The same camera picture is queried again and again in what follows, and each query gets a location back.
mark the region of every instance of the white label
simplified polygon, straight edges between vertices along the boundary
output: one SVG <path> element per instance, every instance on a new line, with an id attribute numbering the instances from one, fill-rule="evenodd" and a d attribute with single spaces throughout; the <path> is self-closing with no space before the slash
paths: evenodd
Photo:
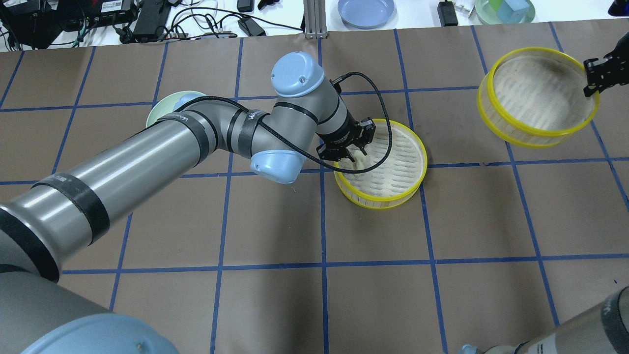
<path id="1" fill-rule="evenodd" d="M 103 3 L 101 12 L 106 13 L 110 11 L 118 11 L 121 9 L 122 9 L 122 0 L 107 1 L 106 3 Z"/>
<path id="2" fill-rule="evenodd" d="M 527 354 L 557 354 L 555 334 L 553 333 L 541 341 L 531 345 L 528 348 Z"/>

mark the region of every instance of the blue cube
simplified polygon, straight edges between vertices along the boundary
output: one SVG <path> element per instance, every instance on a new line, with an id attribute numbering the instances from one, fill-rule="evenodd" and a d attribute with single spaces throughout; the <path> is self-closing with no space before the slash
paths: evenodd
<path id="1" fill-rule="evenodd" d="M 529 6 L 526 0 L 504 0 L 496 14 L 503 23 L 518 23 L 526 15 Z"/>

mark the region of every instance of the blue bowl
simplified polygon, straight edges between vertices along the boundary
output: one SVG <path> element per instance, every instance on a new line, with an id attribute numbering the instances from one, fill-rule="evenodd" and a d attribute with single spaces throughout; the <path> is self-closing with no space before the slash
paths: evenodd
<path id="1" fill-rule="evenodd" d="M 393 11 L 393 0 L 338 0 L 341 19 L 356 28 L 380 27 L 389 21 Z"/>

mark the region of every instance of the green bowl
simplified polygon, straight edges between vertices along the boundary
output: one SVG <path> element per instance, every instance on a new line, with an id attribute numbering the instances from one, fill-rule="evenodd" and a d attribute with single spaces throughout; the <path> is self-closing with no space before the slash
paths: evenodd
<path id="1" fill-rule="evenodd" d="M 524 15 L 524 18 L 520 21 L 520 23 L 531 23 L 535 18 L 535 7 L 530 0 L 526 1 L 529 4 L 528 12 Z M 494 9 L 492 9 L 489 5 L 489 0 L 476 0 L 476 5 L 474 7 L 476 8 L 478 18 L 483 25 L 503 24 L 498 15 L 496 15 Z"/>

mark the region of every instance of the yellow rimmed basket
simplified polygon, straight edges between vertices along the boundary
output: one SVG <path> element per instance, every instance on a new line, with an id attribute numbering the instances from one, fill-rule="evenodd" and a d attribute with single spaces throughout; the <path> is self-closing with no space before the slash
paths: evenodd
<path id="1" fill-rule="evenodd" d="M 374 119 L 374 123 L 376 124 L 374 140 L 365 147 L 367 151 L 365 167 L 378 162 L 386 153 L 389 144 L 386 121 Z M 421 139 L 407 126 L 392 120 L 391 131 L 393 136 L 391 153 L 378 168 L 361 174 L 334 172 L 341 192 L 361 207 L 367 209 L 397 207 L 415 194 L 426 175 L 428 156 Z M 352 169 L 352 163 L 348 159 L 334 163 L 334 166 Z"/>
<path id="2" fill-rule="evenodd" d="M 514 50 L 491 68 L 478 89 L 478 110 L 502 139 L 522 147 L 556 146 L 594 118 L 599 94 L 586 98 L 585 68 L 553 49 Z"/>

